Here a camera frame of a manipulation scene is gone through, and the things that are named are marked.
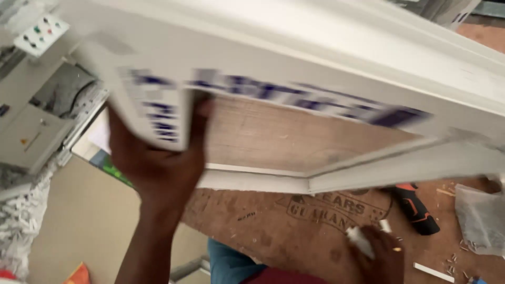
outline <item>orange power drill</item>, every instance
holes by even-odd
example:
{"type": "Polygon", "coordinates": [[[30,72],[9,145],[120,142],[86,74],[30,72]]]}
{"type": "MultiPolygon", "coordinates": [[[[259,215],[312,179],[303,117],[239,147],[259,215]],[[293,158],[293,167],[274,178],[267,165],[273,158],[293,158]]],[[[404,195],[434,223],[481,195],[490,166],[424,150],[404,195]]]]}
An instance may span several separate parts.
{"type": "Polygon", "coordinates": [[[431,235],[440,231],[435,219],[421,200],[417,198],[417,186],[414,183],[400,183],[383,189],[391,192],[393,197],[398,200],[401,210],[419,234],[431,235]]]}

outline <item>hand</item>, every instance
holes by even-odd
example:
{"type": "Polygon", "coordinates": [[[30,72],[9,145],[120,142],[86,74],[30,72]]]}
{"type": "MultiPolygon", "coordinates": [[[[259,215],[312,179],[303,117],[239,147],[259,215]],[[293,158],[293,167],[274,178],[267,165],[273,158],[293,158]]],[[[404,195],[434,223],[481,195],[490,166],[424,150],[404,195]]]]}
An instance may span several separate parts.
{"type": "Polygon", "coordinates": [[[375,253],[375,259],[372,260],[356,246],[350,247],[365,283],[403,284],[404,250],[400,242],[392,235],[373,226],[364,226],[361,231],[375,253]],[[394,248],[401,248],[401,251],[394,251],[394,248]]]}
{"type": "Polygon", "coordinates": [[[176,153],[154,149],[134,136],[109,106],[112,163],[133,183],[142,204],[182,211],[205,167],[205,132],[213,100],[193,110],[189,147],[176,153]]]}

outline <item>red shirt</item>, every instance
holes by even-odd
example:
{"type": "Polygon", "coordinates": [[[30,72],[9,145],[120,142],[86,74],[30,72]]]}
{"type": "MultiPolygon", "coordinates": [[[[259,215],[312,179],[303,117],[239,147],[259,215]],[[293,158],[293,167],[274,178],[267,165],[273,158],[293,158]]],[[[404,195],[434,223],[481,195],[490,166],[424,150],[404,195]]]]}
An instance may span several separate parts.
{"type": "Polygon", "coordinates": [[[308,274],[267,267],[241,284],[328,284],[328,282],[308,274]]]}

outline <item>blue jeans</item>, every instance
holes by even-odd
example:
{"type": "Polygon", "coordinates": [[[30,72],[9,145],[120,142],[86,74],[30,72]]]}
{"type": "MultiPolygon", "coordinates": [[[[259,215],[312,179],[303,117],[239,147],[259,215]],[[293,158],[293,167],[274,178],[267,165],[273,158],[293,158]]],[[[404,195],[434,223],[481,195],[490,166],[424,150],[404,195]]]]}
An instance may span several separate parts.
{"type": "Polygon", "coordinates": [[[265,264],[255,264],[249,256],[211,238],[207,250],[211,259],[211,284],[239,284],[267,268],[265,264]]]}

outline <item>floor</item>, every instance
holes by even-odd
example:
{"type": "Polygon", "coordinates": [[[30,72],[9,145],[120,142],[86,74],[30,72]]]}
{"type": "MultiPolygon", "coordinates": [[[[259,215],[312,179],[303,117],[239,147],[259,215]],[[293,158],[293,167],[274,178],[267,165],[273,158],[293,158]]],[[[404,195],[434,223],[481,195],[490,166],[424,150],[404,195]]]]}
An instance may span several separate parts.
{"type": "MultiPolygon", "coordinates": [[[[29,256],[28,282],[62,283],[84,262],[93,284],[113,283],[138,220],[138,205],[131,188],[73,157],[51,182],[43,225],[29,256]]],[[[181,224],[172,267],[206,251],[207,237],[181,224]]],[[[210,283],[210,277],[195,273],[182,283],[210,283]]]]}

